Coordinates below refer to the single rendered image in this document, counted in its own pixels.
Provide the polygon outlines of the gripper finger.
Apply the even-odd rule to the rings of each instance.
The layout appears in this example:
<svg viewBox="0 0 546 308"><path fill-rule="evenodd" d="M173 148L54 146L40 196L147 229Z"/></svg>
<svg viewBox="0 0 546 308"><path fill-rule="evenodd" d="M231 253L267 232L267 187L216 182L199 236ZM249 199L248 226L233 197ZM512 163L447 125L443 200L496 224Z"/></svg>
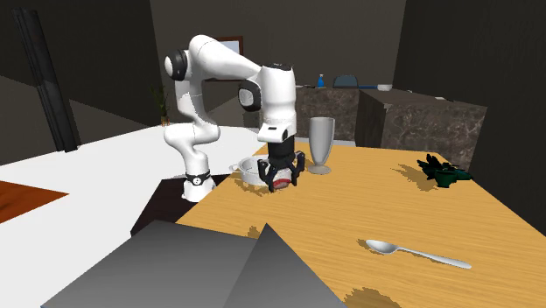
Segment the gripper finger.
<svg viewBox="0 0 546 308"><path fill-rule="evenodd" d="M258 175L262 182L264 182L271 193L275 191L274 178L277 175L277 168L264 159L257 161Z"/></svg>
<svg viewBox="0 0 546 308"><path fill-rule="evenodd" d="M302 151L295 152L296 164L290 163L291 183L294 186L298 185L298 177L305 169L305 154Z"/></svg>

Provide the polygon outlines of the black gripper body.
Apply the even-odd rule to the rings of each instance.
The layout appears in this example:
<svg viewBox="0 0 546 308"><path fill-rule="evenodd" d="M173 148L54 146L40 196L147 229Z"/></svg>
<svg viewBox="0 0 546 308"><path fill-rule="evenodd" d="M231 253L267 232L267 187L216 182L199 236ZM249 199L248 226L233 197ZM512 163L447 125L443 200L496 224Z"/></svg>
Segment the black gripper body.
<svg viewBox="0 0 546 308"><path fill-rule="evenodd" d="M293 167L295 159L294 137L290 136L282 143L268 143L268 161L277 170Z"/></svg>

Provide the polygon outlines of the white and red round object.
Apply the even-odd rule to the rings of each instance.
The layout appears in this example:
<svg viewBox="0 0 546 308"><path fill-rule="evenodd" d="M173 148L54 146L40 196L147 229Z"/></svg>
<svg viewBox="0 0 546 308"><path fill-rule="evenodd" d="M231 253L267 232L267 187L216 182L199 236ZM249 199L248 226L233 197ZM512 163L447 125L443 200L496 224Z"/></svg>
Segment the white and red round object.
<svg viewBox="0 0 546 308"><path fill-rule="evenodd" d="M275 190L284 189L291 183L291 170L285 168L278 170L275 177L273 178L273 187Z"/></svg>

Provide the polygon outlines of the white pot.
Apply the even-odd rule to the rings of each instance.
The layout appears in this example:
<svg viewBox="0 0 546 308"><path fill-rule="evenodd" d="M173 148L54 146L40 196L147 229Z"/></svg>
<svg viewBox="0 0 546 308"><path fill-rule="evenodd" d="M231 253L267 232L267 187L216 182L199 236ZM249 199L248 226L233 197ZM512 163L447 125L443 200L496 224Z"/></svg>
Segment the white pot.
<svg viewBox="0 0 546 308"><path fill-rule="evenodd" d="M229 166L231 172L238 172L241 179L253 186L266 186L267 184L259 177L258 160L261 159L268 162L267 155L256 155L252 157L245 157L237 164Z"/></svg>

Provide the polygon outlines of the tall grey glass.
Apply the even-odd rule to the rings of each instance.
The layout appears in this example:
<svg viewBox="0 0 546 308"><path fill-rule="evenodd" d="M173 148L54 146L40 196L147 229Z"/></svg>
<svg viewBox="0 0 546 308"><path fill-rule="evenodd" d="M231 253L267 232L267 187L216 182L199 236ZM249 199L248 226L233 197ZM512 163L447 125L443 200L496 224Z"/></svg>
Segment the tall grey glass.
<svg viewBox="0 0 546 308"><path fill-rule="evenodd" d="M325 175L331 169L326 166L326 160L333 146L335 119L331 117L313 117L310 119L309 146L313 164L308 171L313 174Z"/></svg>

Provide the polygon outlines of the dark robot stand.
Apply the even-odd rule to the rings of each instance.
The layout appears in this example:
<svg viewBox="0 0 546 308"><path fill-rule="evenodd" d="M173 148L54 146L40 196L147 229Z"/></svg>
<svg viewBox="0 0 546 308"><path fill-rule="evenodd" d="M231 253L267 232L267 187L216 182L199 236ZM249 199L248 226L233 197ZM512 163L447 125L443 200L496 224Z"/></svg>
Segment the dark robot stand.
<svg viewBox="0 0 546 308"><path fill-rule="evenodd" d="M191 210L196 202L182 198L185 182L185 177L162 179L130 230L130 234L135 235L155 220L176 222Z"/></svg>

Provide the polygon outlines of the silver spoon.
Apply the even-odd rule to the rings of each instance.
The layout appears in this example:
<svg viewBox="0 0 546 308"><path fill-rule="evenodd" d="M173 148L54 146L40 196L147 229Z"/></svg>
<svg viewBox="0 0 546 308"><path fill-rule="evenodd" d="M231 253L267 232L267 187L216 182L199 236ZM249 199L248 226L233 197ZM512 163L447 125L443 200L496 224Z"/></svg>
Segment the silver spoon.
<svg viewBox="0 0 546 308"><path fill-rule="evenodd" d="M398 246L389 242L385 242L385 241L365 240L365 243L372 250L384 255L394 254L396 251L405 251L405 252L409 252L418 256L429 258L439 263L448 264L448 265L455 266L461 269L469 270L472 267L472 265L467 262L451 259L441 255L433 255L433 254L425 253L422 251L417 251L417 250L401 247L401 246Z"/></svg>

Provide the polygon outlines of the grey angular block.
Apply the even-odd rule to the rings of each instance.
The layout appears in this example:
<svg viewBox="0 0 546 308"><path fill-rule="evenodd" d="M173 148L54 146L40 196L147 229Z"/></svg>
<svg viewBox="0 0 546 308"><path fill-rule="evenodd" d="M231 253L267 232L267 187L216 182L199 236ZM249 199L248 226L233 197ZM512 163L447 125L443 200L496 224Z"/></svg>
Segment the grey angular block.
<svg viewBox="0 0 546 308"><path fill-rule="evenodd" d="M270 227L154 221L41 308L346 308Z"/></svg>

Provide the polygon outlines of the potted plant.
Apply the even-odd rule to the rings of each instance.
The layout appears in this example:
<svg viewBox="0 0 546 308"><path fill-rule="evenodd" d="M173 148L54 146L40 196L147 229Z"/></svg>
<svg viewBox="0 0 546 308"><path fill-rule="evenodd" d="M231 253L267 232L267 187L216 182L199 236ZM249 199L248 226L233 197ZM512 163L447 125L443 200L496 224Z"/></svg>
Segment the potted plant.
<svg viewBox="0 0 546 308"><path fill-rule="evenodd" d="M165 92L165 87L162 86L159 89L155 89L153 86L150 86L150 92L154 98L154 102L157 104L157 107L160 111L160 121L161 125L169 126L170 125L170 118L168 116L168 111L170 109L167 99L168 94Z"/></svg>

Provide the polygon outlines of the marble kitchen counter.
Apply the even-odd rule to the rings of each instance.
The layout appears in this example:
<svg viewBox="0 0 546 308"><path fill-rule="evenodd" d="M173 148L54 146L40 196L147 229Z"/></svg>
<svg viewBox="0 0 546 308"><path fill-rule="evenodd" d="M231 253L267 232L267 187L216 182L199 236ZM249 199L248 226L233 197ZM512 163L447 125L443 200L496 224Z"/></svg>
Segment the marble kitchen counter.
<svg viewBox="0 0 546 308"><path fill-rule="evenodd" d="M399 89L299 87L297 136L308 137L310 119L335 119L334 138L360 147L432 151L467 169L487 108L439 100Z"/></svg>

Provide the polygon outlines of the dark green plant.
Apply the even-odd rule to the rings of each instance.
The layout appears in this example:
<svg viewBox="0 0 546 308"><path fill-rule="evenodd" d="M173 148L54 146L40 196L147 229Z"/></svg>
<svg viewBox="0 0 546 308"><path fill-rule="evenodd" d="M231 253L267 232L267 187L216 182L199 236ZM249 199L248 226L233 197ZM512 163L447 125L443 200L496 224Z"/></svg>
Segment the dark green plant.
<svg viewBox="0 0 546 308"><path fill-rule="evenodd" d="M419 167L427 175L428 180L434 179L438 187L449 188L458 180L472 180L473 176L464 169L459 169L455 164L440 163L439 160L428 154L425 161L417 160Z"/></svg>

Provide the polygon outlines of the framed wall picture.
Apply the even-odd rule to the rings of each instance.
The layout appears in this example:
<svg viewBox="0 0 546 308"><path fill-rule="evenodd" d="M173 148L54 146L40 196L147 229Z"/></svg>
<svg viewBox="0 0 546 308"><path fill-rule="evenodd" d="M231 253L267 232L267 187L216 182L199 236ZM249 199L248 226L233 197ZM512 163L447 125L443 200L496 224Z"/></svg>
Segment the framed wall picture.
<svg viewBox="0 0 546 308"><path fill-rule="evenodd" d="M199 59L206 80L241 80L245 76L245 58L238 38L207 41L199 49Z"/></svg>

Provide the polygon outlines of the black door frame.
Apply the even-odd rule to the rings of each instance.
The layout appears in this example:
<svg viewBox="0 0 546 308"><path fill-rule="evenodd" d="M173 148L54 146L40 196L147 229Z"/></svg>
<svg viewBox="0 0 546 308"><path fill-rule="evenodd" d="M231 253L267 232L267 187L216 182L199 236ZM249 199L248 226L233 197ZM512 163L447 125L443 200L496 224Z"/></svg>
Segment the black door frame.
<svg viewBox="0 0 546 308"><path fill-rule="evenodd" d="M35 10L21 7L12 9L11 13L24 45L56 150L75 151L78 143L60 91L39 14Z"/></svg>

